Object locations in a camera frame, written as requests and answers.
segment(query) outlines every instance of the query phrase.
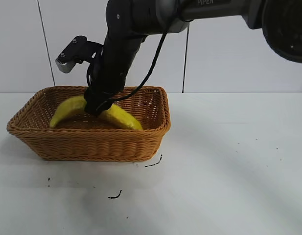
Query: banana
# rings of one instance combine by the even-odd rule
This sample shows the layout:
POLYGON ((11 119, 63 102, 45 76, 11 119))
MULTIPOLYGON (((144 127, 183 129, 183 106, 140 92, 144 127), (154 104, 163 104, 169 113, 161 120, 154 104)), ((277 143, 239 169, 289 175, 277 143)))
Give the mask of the banana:
MULTIPOLYGON (((50 128, 55 128, 59 122, 75 114, 83 114, 86 104, 87 102, 83 95, 66 99, 57 107, 57 110, 49 123, 50 128)), ((108 110, 103 111, 99 118, 122 129, 143 130, 140 122, 134 116, 115 104, 108 110)))

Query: white table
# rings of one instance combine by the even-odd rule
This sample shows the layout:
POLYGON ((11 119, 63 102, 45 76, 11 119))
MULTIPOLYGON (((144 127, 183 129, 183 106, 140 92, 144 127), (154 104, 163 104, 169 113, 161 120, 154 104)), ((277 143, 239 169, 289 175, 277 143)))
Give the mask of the white table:
POLYGON ((31 96, 0 94, 0 235, 302 235, 302 94, 170 94, 137 164, 40 160, 5 129, 31 96))

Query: robotic arm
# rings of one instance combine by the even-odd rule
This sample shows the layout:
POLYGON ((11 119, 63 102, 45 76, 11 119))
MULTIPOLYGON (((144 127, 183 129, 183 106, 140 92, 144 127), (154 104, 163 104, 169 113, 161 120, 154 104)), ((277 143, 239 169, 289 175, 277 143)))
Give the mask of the robotic arm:
POLYGON ((109 0, 104 45, 78 36, 56 63, 65 73, 76 63, 90 63, 86 112, 97 116, 117 101, 112 97, 123 90, 132 61, 148 35, 163 36, 144 83, 167 33, 181 32, 195 19, 234 15, 241 15, 250 29, 262 28, 278 55, 302 63, 302 0, 109 0))

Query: black debris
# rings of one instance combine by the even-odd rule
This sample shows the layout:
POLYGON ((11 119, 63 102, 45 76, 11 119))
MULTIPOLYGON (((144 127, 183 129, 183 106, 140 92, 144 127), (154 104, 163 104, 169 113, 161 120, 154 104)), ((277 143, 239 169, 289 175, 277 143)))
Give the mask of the black debris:
POLYGON ((155 165, 157 165, 157 164, 159 164, 160 162, 161 162, 161 160, 162 160, 162 155, 161 155, 161 158, 160 158, 160 160, 159 160, 159 162, 158 163, 155 163, 155 164, 152 164, 152 165, 146 165, 145 167, 149 167, 149 166, 155 166, 155 165))
POLYGON ((108 198, 109 198, 109 199, 117 199, 117 198, 120 197, 121 193, 122 193, 122 190, 119 192, 118 196, 116 196, 116 197, 108 197, 108 198))

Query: woven basket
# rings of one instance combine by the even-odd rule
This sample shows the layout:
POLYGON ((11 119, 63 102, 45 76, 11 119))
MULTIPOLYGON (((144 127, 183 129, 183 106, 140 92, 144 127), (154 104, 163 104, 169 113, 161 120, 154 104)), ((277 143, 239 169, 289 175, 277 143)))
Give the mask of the woven basket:
MULTIPOLYGON (((143 131, 117 129, 99 118, 76 115, 50 129, 49 121, 65 99, 83 94, 85 87, 51 87, 37 92, 9 121, 7 130, 48 161, 139 162, 157 152, 170 129, 167 94, 160 87, 143 87, 116 103, 136 117, 143 131)), ((129 94, 128 87, 119 96, 129 94)))

